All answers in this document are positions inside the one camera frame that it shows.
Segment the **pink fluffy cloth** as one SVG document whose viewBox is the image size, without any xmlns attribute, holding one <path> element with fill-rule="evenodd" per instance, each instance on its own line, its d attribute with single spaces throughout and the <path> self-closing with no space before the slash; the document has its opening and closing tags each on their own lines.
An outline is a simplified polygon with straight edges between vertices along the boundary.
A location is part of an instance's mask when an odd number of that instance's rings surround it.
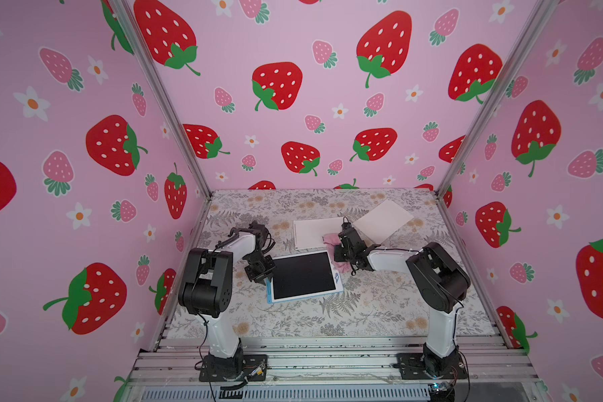
<svg viewBox="0 0 603 402">
<path fill-rule="evenodd" d="M 326 246 L 340 246 L 342 244 L 338 233 L 325 234 L 323 236 L 323 243 Z"/>
</svg>

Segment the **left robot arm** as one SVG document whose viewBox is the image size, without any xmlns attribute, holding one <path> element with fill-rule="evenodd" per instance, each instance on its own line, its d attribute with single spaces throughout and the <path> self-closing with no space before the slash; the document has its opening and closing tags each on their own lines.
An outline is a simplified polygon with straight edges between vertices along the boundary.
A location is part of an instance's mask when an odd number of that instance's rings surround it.
<svg viewBox="0 0 603 402">
<path fill-rule="evenodd" d="M 253 221 L 246 228 L 232 228 L 228 238 L 211 250 L 189 251 L 177 292 L 178 302 L 188 313 L 203 320 L 213 357 L 235 358 L 241 350 L 240 339 L 223 317 L 232 296 L 234 264 L 245 261 L 248 280 L 266 285 L 275 269 L 268 255 L 274 245 L 266 226 Z"/>
</svg>

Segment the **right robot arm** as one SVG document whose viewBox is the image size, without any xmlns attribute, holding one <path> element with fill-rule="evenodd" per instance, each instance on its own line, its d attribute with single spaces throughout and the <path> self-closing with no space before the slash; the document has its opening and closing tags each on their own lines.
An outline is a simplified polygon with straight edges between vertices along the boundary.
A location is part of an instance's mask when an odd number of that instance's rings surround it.
<svg viewBox="0 0 603 402">
<path fill-rule="evenodd" d="M 423 348 L 425 366 L 431 370 L 455 364 L 457 312 L 471 286 L 468 274 L 438 243 L 431 242 L 418 251 L 368 246 L 348 221 L 338 233 L 335 261 L 347 262 L 352 273 L 393 271 L 411 274 L 423 301 L 430 308 L 427 340 Z"/>
</svg>

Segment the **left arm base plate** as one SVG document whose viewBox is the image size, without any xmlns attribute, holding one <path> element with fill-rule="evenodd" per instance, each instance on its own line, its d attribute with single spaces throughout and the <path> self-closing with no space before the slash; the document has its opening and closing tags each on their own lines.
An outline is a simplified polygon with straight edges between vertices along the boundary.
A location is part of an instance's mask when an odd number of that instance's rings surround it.
<svg viewBox="0 0 603 402">
<path fill-rule="evenodd" d="M 199 372 L 200 382 L 264 381 L 268 368 L 266 354 L 238 354 L 233 358 L 217 358 L 209 354 Z"/>
</svg>

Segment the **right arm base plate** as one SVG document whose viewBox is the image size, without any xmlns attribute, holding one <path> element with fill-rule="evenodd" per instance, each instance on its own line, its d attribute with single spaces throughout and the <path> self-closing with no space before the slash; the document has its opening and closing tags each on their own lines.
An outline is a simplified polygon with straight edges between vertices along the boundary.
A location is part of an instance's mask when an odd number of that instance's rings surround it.
<svg viewBox="0 0 603 402">
<path fill-rule="evenodd" d="M 403 380 L 467 380 L 469 375 L 462 356 L 457 351 L 445 358 L 435 354 L 398 353 L 394 368 Z"/>
</svg>

